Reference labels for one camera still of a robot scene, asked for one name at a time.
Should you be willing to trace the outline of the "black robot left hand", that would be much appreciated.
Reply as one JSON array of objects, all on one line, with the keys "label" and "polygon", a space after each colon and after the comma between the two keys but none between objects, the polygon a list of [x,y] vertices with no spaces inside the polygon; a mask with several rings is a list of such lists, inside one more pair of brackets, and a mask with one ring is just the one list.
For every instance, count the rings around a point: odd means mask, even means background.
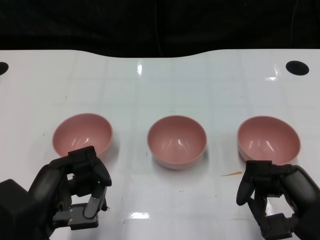
[{"label": "black robot left hand", "polygon": [[93,146],[52,160],[28,191],[38,207],[39,229],[49,235],[64,227],[98,227],[98,213],[108,209],[106,191],[111,185],[111,176]]}]

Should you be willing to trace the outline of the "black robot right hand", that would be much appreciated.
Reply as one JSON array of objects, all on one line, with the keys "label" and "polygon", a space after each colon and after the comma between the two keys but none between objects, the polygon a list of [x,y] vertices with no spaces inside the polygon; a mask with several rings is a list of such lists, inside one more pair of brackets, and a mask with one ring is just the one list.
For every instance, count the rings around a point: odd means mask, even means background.
[{"label": "black robot right hand", "polygon": [[[292,216],[267,215],[267,199],[281,196],[294,211]],[[265,240],[287,239],[293,234],[301,240],[320,238],[320,188],[299,165],[248,160],[236,203],[248,204]]]}]

